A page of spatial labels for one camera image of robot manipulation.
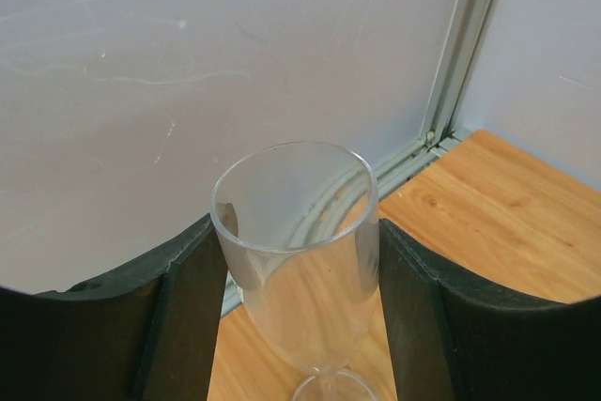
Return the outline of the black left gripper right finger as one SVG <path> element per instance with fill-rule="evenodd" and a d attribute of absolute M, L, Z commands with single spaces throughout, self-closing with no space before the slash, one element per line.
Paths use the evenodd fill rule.
<path fill-rule="evenodd" d="M 596 400 L 600 300 L 496 284 L 379 224 L 379 287 L 401 400 Z"/>

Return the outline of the clear wine glass front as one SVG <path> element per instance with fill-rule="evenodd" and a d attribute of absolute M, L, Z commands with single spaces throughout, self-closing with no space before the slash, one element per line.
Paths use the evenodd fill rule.
<path fill-rule="evenodd" d="M 375 399 L 348 368 L 378 289 L 378 184 L 366 160 L 321 142 L 256 151 L 219 178 L 210 218 L 249 318 L 304 374 L 293 398 Z"/>

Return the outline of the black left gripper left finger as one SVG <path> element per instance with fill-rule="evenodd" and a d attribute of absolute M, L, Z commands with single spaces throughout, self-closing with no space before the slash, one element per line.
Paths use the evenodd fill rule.
<path fill-rule="evenodd" d="M 65 292 L 1 291 L 5 400 L 204 400 L 227 269 L 209 217 Z"/>

